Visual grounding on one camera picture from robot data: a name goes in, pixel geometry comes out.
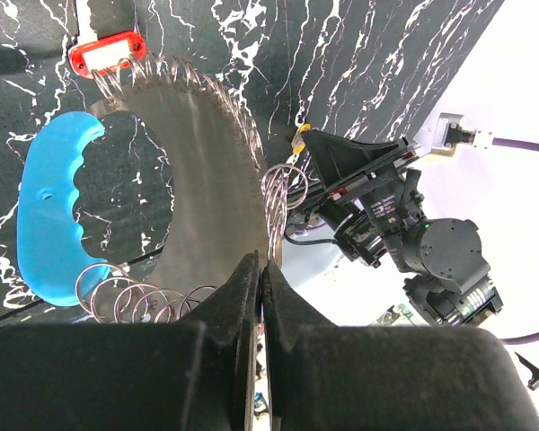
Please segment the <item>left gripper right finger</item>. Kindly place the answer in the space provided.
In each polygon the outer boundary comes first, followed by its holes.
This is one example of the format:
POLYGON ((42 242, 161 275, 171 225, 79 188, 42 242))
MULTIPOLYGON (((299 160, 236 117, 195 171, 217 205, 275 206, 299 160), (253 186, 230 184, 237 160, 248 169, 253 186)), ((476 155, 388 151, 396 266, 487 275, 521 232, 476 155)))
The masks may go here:
POLYGON ((536 430, 502 343, 469 327, 333 324, 269 264, 261 276, 274 430, 536 430))

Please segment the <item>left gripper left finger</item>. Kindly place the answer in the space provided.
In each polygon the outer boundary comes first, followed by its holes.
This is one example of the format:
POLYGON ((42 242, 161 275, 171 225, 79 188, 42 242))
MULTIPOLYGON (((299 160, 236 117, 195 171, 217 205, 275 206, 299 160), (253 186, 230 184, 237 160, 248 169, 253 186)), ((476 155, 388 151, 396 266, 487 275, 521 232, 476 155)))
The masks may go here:
POLYGON ((249 430, 260 258, 165 324, 0 331, 0 430, 249 430))

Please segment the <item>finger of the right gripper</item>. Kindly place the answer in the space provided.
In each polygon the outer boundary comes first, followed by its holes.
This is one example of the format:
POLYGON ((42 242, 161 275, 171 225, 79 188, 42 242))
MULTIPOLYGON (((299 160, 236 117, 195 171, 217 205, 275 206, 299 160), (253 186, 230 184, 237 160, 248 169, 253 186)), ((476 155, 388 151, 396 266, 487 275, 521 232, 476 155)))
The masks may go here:
POLYGON ((368 144, 312 129, 304 132, 303 140, 326 191, 334 191, 358 175, 383 168, 407 152, 404 138, 368 144))

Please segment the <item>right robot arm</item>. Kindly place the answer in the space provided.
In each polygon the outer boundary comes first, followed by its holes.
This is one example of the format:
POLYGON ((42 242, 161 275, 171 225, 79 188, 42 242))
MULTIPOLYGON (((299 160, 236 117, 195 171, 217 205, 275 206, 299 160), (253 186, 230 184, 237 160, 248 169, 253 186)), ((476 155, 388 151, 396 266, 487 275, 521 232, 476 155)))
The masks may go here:
POLYGON ((423 212, 412 144, 404 138, 365 144, 316 129, 302 138, 319 184, 299 209, 333 230, 348 259, 376 268, 389 255, 409 274, 403 290, 431 325, 478 323, 486 312, 501 311, 477 225, 423 212))

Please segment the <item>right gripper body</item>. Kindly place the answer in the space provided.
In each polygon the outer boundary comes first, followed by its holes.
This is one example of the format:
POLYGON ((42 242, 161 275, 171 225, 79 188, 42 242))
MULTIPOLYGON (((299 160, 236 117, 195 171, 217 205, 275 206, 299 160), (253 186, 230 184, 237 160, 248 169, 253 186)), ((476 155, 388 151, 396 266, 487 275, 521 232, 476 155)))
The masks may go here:
POLYGON ((409 167, 417 159, 415 145, 407 140, 407 152, 397 160, 369 174, 358 175, 334 191, 323 188, 315 170, 319 189, 314 192, 314 213, 336 228, 357 212, 353 204, 358 200, 379 233, 410 230, 424 223, 423 196, 417 189, 420 171, 409 167))

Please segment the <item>yellow tagged key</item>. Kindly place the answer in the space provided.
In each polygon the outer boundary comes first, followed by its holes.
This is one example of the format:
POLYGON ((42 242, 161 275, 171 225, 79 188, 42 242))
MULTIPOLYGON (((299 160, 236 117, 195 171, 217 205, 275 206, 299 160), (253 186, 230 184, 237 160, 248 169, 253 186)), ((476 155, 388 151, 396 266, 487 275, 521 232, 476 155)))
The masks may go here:
POLYGON ((292 154, 299 155, 301 154, 305 149, 305 141, 303 139, 303 134, 305 132, 308 132, 311 130, 311 125, 309 123, 304 123, 302 126, 300 126, 296 133, 294 134, 294 137, 291 141, 291 148, 292 148, 292 154))

